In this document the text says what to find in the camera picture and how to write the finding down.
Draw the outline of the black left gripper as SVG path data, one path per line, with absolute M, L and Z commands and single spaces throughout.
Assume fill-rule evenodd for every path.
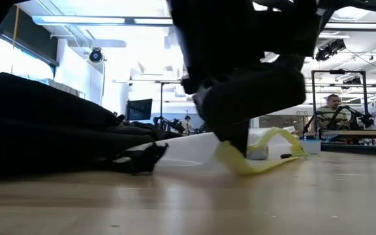
M 250 119 L 302 104 L 303 74 L 263 63 L 206 78 L 193 95 L 199 116 L 220 142 L 247 155 Z

